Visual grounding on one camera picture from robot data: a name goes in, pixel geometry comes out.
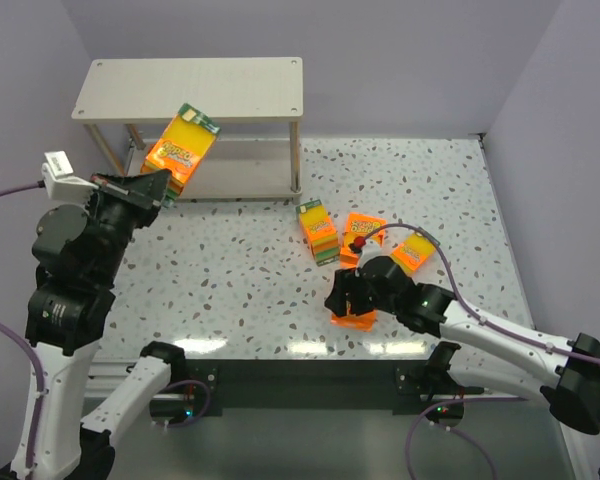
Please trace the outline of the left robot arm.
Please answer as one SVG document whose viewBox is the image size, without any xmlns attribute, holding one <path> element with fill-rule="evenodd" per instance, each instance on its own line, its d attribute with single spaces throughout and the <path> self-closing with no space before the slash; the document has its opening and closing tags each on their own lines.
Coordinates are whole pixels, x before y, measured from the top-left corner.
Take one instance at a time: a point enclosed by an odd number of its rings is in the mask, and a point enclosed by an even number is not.
<svg viewBox="0 0 600 480">
<path fill-rule="evenodd" d="M 0 479 L 104 479 L 124 432 L 169 385 L 184 380 L 183 349 L 153 341 L 131 373 L 89 415 L 83 400 L 92 360 L 113 306 L 114 279 L 137 229 L 150 226 L 170 173 L 95 174 L 83 199 L 39 220 L 32 254 L 36 289 L 25 334 L 9 336 L 31 361 L 25 424 Z"/>
</svg>

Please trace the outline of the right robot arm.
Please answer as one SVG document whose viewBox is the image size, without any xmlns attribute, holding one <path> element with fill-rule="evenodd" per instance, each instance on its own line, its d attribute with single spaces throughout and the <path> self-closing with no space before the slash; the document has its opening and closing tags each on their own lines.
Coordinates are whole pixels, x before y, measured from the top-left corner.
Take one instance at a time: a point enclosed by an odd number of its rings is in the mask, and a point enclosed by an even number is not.
<svg viewBox="0 0 600 480">
<path fill-rule="evenodd" d="M 496 370 L 444 368 L 453 381 L 548 405 L 556 420 L 589 435 L 600 433 L 600 341 L 551 335 L 476 310 L 458 294 L 416 283 L 388 256 L 340 269 L 325 307 L 335 316 L 388 313 L 408 330 L 496 358 Z"/>
</svg>

